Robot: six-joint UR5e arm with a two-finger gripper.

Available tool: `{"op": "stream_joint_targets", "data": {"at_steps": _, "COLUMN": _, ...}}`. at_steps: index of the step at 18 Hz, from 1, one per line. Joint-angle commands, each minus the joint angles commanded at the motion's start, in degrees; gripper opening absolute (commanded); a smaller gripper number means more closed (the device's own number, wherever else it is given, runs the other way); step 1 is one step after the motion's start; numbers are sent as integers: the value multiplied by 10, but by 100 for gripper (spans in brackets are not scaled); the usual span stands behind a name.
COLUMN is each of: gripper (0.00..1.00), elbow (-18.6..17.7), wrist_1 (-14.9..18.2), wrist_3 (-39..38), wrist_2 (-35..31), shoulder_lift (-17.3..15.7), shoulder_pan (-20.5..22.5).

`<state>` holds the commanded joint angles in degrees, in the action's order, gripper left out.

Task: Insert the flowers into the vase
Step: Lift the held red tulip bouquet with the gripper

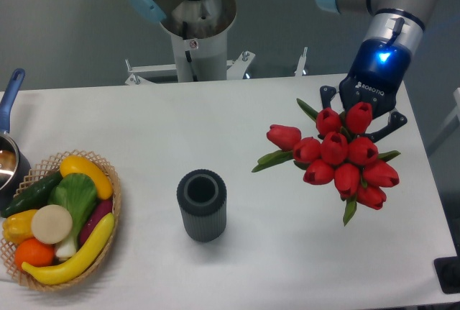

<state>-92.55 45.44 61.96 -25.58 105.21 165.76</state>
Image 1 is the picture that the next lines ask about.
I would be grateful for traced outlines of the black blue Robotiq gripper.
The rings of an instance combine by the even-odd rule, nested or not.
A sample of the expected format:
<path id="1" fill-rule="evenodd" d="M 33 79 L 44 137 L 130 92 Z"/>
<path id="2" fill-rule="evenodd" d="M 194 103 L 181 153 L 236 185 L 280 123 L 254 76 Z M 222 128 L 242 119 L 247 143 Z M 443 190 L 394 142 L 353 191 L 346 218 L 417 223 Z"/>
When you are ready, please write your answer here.
<path id="1" fill-rule="evenodd" d="M 347 77 L 340 82 L 339 86 L 320 87 L 322 108 L 331 108 L 331 102 L 339 92 L 346 111 L 359 102 L 371 104 L 374 118 L 390 111 L 386 126 L 375 132 L 365 132 L 361 135 L 373 143 L 380 141 L 408 123 L 405 115 L 393 109 L 410 61 L 411 54 L 403 47 L 388 46 L 378 39 L 365 40 L 356 54 Z"/>

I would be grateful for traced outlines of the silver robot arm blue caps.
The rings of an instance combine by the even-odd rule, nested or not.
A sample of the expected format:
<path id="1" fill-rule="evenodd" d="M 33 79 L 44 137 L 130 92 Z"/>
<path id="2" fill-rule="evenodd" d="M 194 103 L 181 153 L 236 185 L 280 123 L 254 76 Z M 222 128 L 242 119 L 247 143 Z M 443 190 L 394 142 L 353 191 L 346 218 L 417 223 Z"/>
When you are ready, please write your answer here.
<path id="1" fill-rule="evenodd" d="M 339 95 L 345 111 L 359 102 L 372 107 L 372 116 L 388 114 L 386 127 L 366 136 L 373 142 L 407 123 L 396 110 L 396 98 L 438 0 L 316 0 L 324 11 L 367 12 L 372 21 L 354 62 L 337 87 L 322 86 L 324 108 Z"/>

